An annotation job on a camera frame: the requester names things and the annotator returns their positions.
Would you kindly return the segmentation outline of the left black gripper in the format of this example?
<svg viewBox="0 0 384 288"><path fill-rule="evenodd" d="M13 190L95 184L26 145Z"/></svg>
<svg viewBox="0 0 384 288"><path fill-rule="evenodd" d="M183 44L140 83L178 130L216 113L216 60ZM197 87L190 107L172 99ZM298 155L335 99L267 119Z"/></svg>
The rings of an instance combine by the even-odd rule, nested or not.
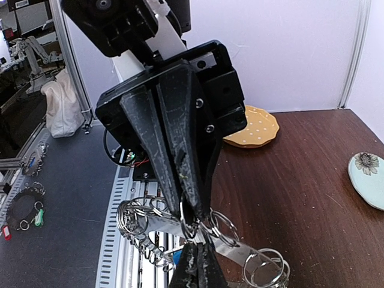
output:
<svg viewBox="0 0 384 288"><path fill-rule="evenodd" d="M193 67L187 62L171 66L180 60ZM140 81L155 84L162 72L157 93L171 164L152 93L134 89L123 95ZM123 149L137 155L146 151L174 217L180 217L179 196L183 196L189 215L206 218L222 143L219 130L228 136L245 127L245 117L233 111L239 107L245 106L237 72L225 45L212 40L110 88L100 95L95 113Z"/></svg>

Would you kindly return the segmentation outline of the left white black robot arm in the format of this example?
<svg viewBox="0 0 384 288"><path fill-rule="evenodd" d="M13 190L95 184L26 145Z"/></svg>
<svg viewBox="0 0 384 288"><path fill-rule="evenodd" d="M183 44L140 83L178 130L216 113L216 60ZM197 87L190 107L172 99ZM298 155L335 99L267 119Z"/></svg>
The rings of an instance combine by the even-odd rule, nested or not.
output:
<svg viewBox="0 0 384 288"><path fill-rule="evenodd" d="M143 70L104 92L96 114L125 149L148 159L177 218L204 219L223 138L245 128L244 95L224 44L188 48L188 1L88 1L107 56Z"/></svg>

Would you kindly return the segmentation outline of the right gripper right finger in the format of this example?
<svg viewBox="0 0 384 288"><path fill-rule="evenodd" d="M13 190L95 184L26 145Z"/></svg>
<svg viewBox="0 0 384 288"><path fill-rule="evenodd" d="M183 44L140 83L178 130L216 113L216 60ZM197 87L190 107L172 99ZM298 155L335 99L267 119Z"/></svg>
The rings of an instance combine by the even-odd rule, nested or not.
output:
<svg viewBox="0 0 384 288"><path fill-rule="evenodd" d="M208 243L197 245L197 277L198 287L228 287L212 246Z"/></svg>

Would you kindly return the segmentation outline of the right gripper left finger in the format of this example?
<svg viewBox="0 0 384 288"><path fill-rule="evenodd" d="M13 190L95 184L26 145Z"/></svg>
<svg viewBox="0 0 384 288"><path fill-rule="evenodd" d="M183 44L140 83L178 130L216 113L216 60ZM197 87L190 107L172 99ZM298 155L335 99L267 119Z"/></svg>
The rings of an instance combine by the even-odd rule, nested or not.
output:
<svg viewBox="0 0 384 288"><path fill-rule="evenodd" d="M173 262L175 270L169 287L194 287L197 288L198 284L198 271L197 271L197 245L187 243L183 248L173 254Z"/></svg>

